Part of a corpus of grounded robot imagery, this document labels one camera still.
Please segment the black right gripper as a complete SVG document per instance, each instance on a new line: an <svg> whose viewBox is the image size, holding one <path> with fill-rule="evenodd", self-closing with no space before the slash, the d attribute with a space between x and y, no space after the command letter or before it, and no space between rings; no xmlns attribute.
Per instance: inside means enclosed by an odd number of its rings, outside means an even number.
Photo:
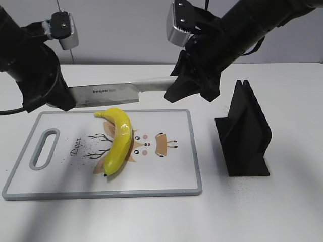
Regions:
<svg viewBox="0 0 323 242"><path fill-rule="evenodd" d="M191 35L180 52L171 73L177 79L164 94L170 103L197 93L212 102L220 95L221 72L235 60L235 16L195 19L201 33Z"/></svg>

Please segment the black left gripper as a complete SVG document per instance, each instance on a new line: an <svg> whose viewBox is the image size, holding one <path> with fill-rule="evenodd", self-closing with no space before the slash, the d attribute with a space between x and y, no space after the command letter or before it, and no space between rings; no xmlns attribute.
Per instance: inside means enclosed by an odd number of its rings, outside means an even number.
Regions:
<svg viewBox="0 0 323 242"><path fill-rule="evenodd" d="M46 104L69 111L76 107L58 57L49 47L24 54L17 60L16 82L23 95L22 106L32 112Z"/></svg>

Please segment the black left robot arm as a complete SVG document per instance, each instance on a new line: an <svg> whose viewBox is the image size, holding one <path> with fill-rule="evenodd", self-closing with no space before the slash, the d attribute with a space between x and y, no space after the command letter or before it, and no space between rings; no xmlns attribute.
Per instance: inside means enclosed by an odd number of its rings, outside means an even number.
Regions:
<svg viewBox="0 0 323 242"><path fill-rule="evenodd" d="M71 13L58 11L50 19L20 27L1 8L1 72L9 74L23 96L20 108L1 115L32 112L45 104L68 111L76 106L61 72L56 53L46 45L58 40L63 50L78 46L79 39Z"/></svg>

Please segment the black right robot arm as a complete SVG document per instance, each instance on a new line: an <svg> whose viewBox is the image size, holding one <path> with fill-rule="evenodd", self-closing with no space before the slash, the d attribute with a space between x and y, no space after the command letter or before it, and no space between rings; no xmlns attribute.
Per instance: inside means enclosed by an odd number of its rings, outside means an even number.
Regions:
<svg viewBox="0 0 323 242"><path fill-rule="evenodd" d="M200 94L213 101L220 94L221 73L241 56L257 52L276 27L304 16L322 1L238 1L222 17L189 1L173 1L167 15L167 39L181 47L166 90L171 103Z"/></svg>

